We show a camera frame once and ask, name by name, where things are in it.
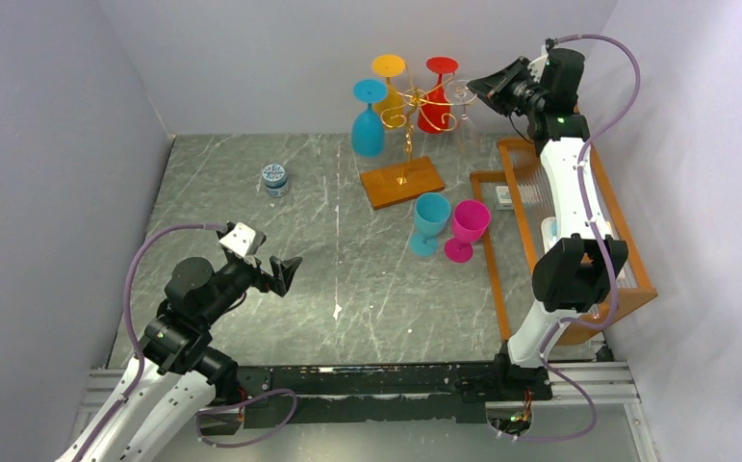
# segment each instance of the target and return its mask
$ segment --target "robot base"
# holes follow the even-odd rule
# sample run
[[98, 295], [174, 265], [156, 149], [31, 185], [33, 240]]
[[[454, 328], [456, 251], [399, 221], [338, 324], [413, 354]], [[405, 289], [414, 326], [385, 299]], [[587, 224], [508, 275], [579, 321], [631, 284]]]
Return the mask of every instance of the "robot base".
[[507, 354], [507, 342], [493, 359], [493, 373], [458, 380], [455, 386], [465, 402], [522, 401], [525, 392], [536, 401], [552, 399], [549, 373], [544, 368], [520, 368], [512, 364]]

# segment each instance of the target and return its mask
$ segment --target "wooden base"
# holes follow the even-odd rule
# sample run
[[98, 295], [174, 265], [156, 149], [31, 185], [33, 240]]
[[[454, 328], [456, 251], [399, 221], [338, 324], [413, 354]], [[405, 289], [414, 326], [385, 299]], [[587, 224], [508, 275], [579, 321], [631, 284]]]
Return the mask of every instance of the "wooden base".
[[406, 182], [399, 184], [401, 167], [404, 164], [366, 171], [359, 175], [365, 193], [371, 201], [374, 210], [390, 207], [424, 193], [434, 193], [445, 188], [445, 182], [439, 176], [436, 167], [429, 157], [420, 157], [407, 164], [404, 170]]

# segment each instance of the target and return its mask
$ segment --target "wine glass base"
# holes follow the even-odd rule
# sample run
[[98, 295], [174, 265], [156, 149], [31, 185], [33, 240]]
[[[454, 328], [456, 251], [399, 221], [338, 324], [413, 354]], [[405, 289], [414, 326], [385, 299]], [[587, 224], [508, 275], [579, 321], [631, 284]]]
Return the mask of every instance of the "wine glass base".
[[429, 257], [439, 249], [439, 240], [436, 238], [425, 239], [423, 235], [416, 233], [410, 237], [410, 249], [420, 257]]
[[445, 255], [451, 262], [467, 263], [473, 258], [473, 246], [452, 238], [445, 244]]

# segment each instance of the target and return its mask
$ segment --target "blue lid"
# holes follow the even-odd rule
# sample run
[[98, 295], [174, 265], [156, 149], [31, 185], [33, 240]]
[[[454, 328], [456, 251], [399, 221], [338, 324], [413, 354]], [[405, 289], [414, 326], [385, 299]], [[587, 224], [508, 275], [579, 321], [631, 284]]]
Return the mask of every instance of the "blue lid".
[[388, 86], [378, 80], [360, 80], [353, 86], [353, 96], [363, 103], [378, 103], [388, 96]]
[[286, 170], [279, 164], [263, 167], [263, 182], [269, 187], [282, 185], [286, 182]]

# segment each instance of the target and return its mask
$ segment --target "small jar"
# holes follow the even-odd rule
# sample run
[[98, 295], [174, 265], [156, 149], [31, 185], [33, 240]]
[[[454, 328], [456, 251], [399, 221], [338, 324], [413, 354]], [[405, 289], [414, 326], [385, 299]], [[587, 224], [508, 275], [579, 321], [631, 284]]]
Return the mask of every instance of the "small jar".
[[289, 191], [289, 177], [279, 164], [263, 167], [263, 185], [271, 197], [281, 197]]

